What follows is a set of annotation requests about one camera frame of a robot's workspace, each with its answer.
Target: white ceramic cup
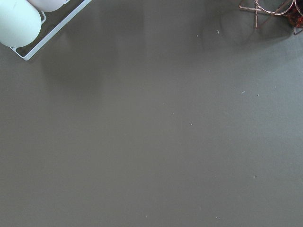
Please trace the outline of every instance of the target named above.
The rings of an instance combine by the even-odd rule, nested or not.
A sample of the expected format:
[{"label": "white ceramic cup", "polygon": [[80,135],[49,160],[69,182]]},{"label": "white ceramic cup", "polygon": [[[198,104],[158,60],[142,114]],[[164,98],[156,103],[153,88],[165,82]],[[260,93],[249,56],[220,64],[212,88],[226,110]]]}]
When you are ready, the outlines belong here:
[{"label": "white ceramic cup", "polygon": [[40,30],[40,14],[27,0],[0,0],[0,43],[26,46],[37,38]]},{"label": "white ceramic cup", "polygon": [[53,12],[63,6],[67,0],[28,0],[38,10]]}]

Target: wire ring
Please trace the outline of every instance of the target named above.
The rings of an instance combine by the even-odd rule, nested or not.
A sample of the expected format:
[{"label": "wire ring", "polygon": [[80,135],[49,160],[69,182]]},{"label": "wire ring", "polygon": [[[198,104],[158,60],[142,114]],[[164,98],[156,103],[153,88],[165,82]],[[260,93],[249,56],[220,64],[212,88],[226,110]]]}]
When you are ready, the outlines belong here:
[{"label": "wire ring", "polygon": [[283,14],[285,14],[285,13],[287,13],[290,9],[291,9],[291,7],[293,6],[293,4],[295,3],[295,5],[296,5],[296,0],[293,0],[292,1],[292,3],[290,4],[290,6],[285,10],[285,11],[283,11],[283,12],[280,12],[280,13],[275,13],[275,12],[271,12],[271,11],[268,11],[268,10],[265,10],[264,8],[262,8],[261,6],[260,6],[260,4],[258,3],[258,0],[254,0],[255,1],[255,4],[256,4],[256,6],[257,7],[259,7],[261,10],[263,10],[264,12],[267,12],[268,14],[270,14],[270,15],[277,15],[277,16],[280,16],[280,15],[283,15]]},{"label": "wire ring", "polygon": [[300,8],[298,7],[297,0],[294,0],[294,5],[295,5],[295,7],[297,8],[297,11],[301,14],[301,16],[303,16],[302,11],[301,11]]}]

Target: gray surface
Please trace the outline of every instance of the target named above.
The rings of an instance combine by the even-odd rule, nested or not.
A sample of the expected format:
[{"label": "gray surface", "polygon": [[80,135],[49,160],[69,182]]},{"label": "gray surface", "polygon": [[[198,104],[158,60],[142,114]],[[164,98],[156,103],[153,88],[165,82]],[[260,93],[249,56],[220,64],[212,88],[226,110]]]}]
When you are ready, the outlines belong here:
[{"label": "gray surface", "polygon": [[303,35],[238,1],[95,0],[1,46],[0,225],[302,226]]}]

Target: gray table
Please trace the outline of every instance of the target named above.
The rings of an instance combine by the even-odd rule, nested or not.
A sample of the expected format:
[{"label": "gray table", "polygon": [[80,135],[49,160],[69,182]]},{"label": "gray table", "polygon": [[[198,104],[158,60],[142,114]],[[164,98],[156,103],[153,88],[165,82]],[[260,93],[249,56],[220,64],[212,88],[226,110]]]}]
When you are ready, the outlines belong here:
[{"label": "gray table", "polygon": [[95,0],[0,46],[2,227],[301,227],[303,35],[239,0]]}]

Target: copper wire holder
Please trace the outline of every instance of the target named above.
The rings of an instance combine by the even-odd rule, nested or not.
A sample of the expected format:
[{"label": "copper wire holder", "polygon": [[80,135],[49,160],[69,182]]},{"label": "copper wire holder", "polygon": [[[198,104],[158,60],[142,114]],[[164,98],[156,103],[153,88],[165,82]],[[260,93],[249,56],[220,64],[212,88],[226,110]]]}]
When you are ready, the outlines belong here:
[{"label": "copper wire holder", "polygon": [[[293,7],[293,5],[295,5],[298,12],[303,16],[303,12],[301,12],[301,10],[298,7],[297,0],[285,0],[277,7],[277,9],[275,11],[269,11],[269,10],[264,9],[262,6],[260,6],[260,4],[258,3],[258,0],[253,0],[253,1],[255,4],[255,8],[242,6],[242,3],[244,2],[244,0],[241,0],[241,2],[239,3],[238,6],[242,10],[255,12],[255,23],[254,23],[255,29],[260,29],[265,23],[267,23],[274,16],[286,17],[286,14]],[[285,9],[284,11],[281,11],[289,3],[290,3],[290,6],[287,9]],[[258,24],[258,13],[269,15],[269,17],[264,22],[262,22],[260,25]],[[297,34],[301,33],[302,31],[303,31],[303,29],[298,31],[298,28],[296,28],[294,26],[294,35],[297,35]]]}]

